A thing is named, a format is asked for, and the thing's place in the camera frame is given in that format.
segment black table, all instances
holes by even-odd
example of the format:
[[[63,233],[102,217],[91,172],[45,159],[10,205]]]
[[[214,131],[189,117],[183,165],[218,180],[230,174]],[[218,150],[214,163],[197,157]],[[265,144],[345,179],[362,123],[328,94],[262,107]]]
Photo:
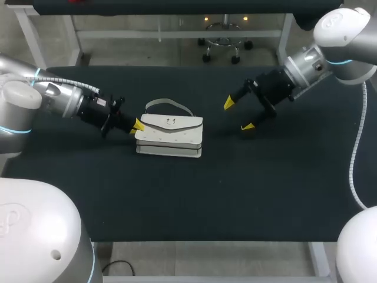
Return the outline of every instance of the black table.
[[[268,68],[53,68],[65,78],[125,96],[141,116],[147,102],[172,98],[204,117],[200,159],[146,156],[113,131],[102,140],[78,119],[41,113],[6,177],[50,183],[77,205],[93,241],[336,241],[357,212],[348,166],[362,107],[361,87],[330,77],[242,139],[260,110],[253,96],[229,111],[229,92]],[[355,186],[377,203],[377,96],[369,95]]]

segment handbag strap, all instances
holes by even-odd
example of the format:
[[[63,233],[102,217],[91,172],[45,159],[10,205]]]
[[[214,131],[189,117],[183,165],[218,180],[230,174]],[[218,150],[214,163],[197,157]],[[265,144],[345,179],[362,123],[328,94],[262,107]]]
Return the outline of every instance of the handbag strap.
[[[158,105],[158,104],[171,104],[177,108],[180,108],[186,112],[188,112],[191,116],[195,116],[190,109],[188,109],[186,106],[183,106],[182,104],[179,104],[177,102],[175,102],[174,100],[171,100],[169,98],[159,98],[159,99],[155,99],[155,100],[152,100],[151,102],[148,102],[147,105],[145,105],[145,113],[148,114],[148,108],[152,107],[152,106],[155,106],[155,105]]]

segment stool wheel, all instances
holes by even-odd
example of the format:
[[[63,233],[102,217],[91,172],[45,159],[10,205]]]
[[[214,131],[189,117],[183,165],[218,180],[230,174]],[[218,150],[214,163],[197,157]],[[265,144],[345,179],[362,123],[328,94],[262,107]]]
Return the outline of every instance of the stool wheel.
[[[239,56],[232,56],[232,64],[236,65],[240,62],[240,57]]]
[[[211,61],[211,55],[204,54],[203,55],[203,62],[208,63],[209,61]]]
[[[244,42],[244,47],[245,47],[246,50],[253,49],[254,48],[253,41],[251,41],[251,40],[245,41]]]
[[[206,39],[205,38],[198,38],[198,45],[199,46],[205,46]]]

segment white handbag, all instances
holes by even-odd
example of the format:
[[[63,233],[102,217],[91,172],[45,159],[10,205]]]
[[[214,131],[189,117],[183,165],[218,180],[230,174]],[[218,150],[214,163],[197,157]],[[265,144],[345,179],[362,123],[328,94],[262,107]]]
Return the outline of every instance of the white handbag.
[[[147,114],[156,104],[171,104],[191,116]],[[143,154],[199,158],[203,141],[203,118],[195,117],[187,107],[167,98],[156,99],[145,106],[141,116],[144,131],[136,131],[136,152]]]

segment gray floor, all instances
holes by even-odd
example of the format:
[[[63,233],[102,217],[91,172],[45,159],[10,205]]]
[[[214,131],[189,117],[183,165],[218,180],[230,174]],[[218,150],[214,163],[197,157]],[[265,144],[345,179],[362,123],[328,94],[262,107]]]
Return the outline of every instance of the gray floor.
[[[346,0],[346,6],[361,6],[373,11],[375,0]],[[280,28],[283,15],[232,16],[243,28]],[[211,16],[211,21],[220,17]],[[202,16],[162,17],[163,29],[202,29]],[[35,24],[51,65],[68,61],[68,47],[62,20],[59,17],[38,17]],[[76,17],[78,28],[155,28],[154,16],[130,17]],[[296,24],[292,27],[288,54],[312,42],[312,32],[305,32]],[[276,65],[277,40],[254,40],[255,49],[242,51],[240,65]],[[203,65],[196,40],[85,40],[84,52],[91,54],[91,65]],[[34,63],[24,35],[12,11],[0,6],[0,51],[15,58]],[[215,49],[211,65],[230,65],[232,50]],[[326,244],[331,267],[334,267],[336,245]],[[119,242],[103,243],[98,247],[102,264],[125,259],[135,267],[137,275],[203,275],[203,276],[309,276],[313,275],[309,250],[305,243],[285,242]],[[110,268],[110,275],[130,275],[124,264]]]

